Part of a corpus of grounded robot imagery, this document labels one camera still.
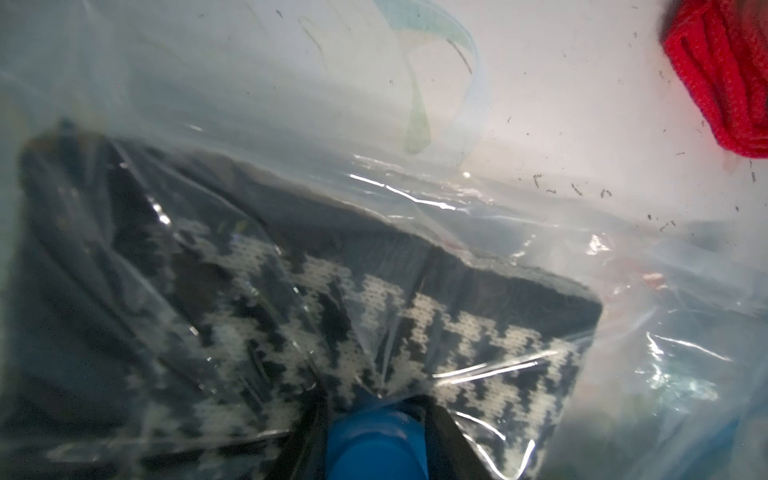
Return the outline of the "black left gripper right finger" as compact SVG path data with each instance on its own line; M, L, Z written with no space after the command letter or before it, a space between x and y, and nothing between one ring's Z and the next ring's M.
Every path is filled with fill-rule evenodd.
M432 397L423 397L425 445L430 480L491 480L449 412Z

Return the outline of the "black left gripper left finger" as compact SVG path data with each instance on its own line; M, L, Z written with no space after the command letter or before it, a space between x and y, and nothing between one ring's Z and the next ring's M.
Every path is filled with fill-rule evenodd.
M292 431L266 480L324 480L330 407L325 397L313 400Z

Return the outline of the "clear plastic vacuum bag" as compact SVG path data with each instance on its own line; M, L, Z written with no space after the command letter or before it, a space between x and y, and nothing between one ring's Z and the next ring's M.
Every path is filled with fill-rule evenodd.
M435 1L5 1L1 328L18 156L62 122L227 157L602 314L531 479L767 475L767 157L709 124L648 146L535 113L547 51L513 10Z

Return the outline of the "red knitted scarf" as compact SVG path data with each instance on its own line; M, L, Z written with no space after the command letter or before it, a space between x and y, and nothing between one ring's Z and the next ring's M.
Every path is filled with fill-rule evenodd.
M686 0L664 53L724 149L767 157L767 3Z

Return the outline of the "houndstooth black white scarf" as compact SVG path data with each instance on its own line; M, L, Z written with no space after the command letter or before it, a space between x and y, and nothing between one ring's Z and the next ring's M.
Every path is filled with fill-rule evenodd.
M227 157L69 122L27 140L1 354L5 479L265 479L329 421L432 397L531 479L602 314Z

